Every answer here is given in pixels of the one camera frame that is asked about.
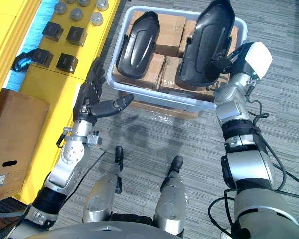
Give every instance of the box handle hole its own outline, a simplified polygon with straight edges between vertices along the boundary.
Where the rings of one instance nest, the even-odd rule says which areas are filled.
[[[9,166],[13,166],[13,165],[16,165],[17,161],[16,160],[13,160],[13,161],[7,161],[7,162],[4,162],[2,164],[3,167],[9,167]]]

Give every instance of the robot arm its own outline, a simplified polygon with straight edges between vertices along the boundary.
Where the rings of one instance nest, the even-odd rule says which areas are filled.
[[[105,82],[103,74],[103,64],[97,58],[78,92],[73,108],[73,127],[64,128],[57,141],[57,146],[60,147],[65,140],[57,164],[7,238],[26,238],[46,231],[54,225],[58,212],[74,189],[82,166],[90,157],[90,146],[102,143],[98,132],[93,131],[97,118],[114,115],[125,109],[133,100],[134,96],[128,94],[116,101],[100,102],[101,87]]]
[[[237,192],[231,235],[240,239],[298,238],[299,226],[285,200],[273,190],[275,172],[246,102],[272,57],[260,42],[243,44],[228,58],[231,79],[215,91],[216,114],[225,139],[221,158],[225,183]]]

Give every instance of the label on box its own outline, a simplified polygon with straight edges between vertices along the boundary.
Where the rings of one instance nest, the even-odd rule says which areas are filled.
[[[0,175],[0,186],[3,185],[5,179],[5,175]]]

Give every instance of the black curved panel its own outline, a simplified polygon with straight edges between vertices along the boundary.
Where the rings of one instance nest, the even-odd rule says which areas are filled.
[[[220,72],[206,74],[212,60],[228,53],[230,33],[235,21],[234,11],[228,0],[215,0],[199,16],[192,39],[188,39],[179,76],[193,86],[215,83]]]
[[[140,79],[148,70],[159,35],[159,21],[155,12],[145,12],[133,24],[130,35],[124,36],[116,61],[120,74]]]

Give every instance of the white cap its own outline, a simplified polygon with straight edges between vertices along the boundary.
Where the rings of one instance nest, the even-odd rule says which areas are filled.
[[[245,57],[245,61],[253,68],[259,79],[264,77],[272,60],[268,48],[261,42],[252,44]]]

